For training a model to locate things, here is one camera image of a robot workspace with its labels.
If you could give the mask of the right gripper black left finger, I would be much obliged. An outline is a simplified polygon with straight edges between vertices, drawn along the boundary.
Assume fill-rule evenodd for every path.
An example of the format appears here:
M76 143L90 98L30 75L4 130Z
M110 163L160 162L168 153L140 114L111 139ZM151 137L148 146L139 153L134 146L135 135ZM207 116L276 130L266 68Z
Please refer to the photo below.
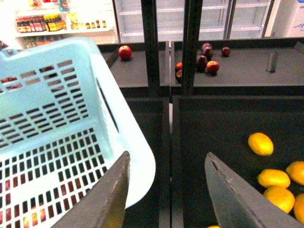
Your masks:
M124 151L92 189L52 227L121 228L130 181L130 154Z

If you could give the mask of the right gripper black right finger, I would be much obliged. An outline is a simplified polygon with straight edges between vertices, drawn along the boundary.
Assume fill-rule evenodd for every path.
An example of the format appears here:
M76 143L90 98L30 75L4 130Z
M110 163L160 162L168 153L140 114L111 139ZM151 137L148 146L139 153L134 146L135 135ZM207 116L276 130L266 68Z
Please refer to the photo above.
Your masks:
M213 153L204 163L217 222L222 228L302 228Z

